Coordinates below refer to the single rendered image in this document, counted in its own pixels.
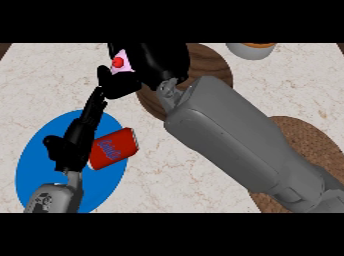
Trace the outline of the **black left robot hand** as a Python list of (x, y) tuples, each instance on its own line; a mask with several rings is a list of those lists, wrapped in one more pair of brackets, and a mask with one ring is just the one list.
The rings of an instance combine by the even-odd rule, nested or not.
[(48, 135), (44, 138), (42, 144), (48, 158), (55, 162), (55, 171), (82, 171), (106, 105), (103, 88), (97, 87), (86, 100), (81, 116), (73, 119), (64, 135), (61, 137)]

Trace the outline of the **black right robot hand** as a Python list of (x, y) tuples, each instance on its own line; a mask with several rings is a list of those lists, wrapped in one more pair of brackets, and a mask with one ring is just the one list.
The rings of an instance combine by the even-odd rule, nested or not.
[(110, 66), (98, 66), (98, 86), (107, 99), (117, 99), (137, 92), (141, 85), (154, 91), (171, 78), (177, 79), (177, 83), (187, 80), (190, 57), (184, 43), (109, 43), (107, 49), (110, 59), (125, 50), (134, 69), (132, 72), (112, 74)]

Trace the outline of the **pink cupcake with red cherry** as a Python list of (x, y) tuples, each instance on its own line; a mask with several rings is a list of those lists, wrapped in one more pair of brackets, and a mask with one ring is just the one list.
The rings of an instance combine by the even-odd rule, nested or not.
[(112, 59), (110, 72), (116, 74), (119, 72), (132, 72), (129, 60), (125, 50), (120, 50)]

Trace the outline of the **brown wooden bowl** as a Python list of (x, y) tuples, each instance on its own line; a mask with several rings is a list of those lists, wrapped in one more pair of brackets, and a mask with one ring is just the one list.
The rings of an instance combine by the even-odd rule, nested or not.
[[(188, 79), (177, 85), (177, 89), (184, 91), (197, 77), (203, 75), (215, 76), (228, 86), (233, 86), (233, 74), (222, 56), (213, 49), (197, 43), (187, 43), (190, 67)], [(156, 92), (147, 85), (135, 92), (141, 106), (150, 115), (160, 121), (166, 118), (166, 113), (156, 97)]]

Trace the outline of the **brown woven placemat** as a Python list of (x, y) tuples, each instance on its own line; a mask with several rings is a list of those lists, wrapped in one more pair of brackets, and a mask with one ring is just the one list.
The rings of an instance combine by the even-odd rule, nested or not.
[(344, 153), (305, 121), (264, 117), (250, 127), (252, 149), (275, 171), (271, 187), (250, 191), (262, 213), (344, 213)]

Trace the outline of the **red can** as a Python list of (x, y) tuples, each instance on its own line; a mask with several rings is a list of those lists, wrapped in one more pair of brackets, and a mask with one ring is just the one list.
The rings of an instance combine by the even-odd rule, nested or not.
[(100, 170), (131, 157), (137, 151), (134, 129), (125, 127), (94, 140), (86, 165), (91, 170)]

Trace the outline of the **blue oval plate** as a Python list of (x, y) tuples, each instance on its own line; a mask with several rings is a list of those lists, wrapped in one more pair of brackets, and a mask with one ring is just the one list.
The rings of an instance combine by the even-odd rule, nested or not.
[[(66, 176), (54, 170), (55, 164), (48, 159), (42, 140), (47, 135), (63, 136), (70, 122), (79, 115), (81, 110), (75, 110), (57, 116), (36, 131), (26, 144), (16, 167), (16, 192), (21, 205), (27, 204), (32, 193), (42, 184), (67, 182)], [(123, 159), (100, 170), (83, 168), (81, 213), (91, 212), (109, 198), (120, 182), (126, 162)]]

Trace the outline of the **grey cup with orange top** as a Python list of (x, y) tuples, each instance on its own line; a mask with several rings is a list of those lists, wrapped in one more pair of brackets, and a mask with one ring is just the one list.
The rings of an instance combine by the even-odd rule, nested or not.
[(274, 43), (227, 43), (225, 44), (230, 52), (246, 60), (264, 59), (274, 47)]

